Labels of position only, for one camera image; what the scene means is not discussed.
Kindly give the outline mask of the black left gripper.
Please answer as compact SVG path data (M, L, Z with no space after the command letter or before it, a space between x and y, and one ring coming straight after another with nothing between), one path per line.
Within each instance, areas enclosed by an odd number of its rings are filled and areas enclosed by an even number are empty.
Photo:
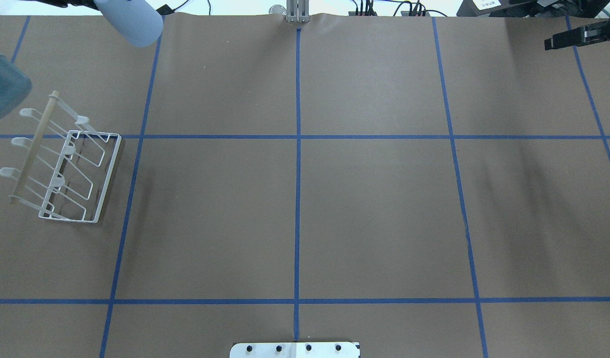
M90 9L98 9L96 3L93 0L30 0L32 2L39 2L54 7L67 8L69 6L84 6Z

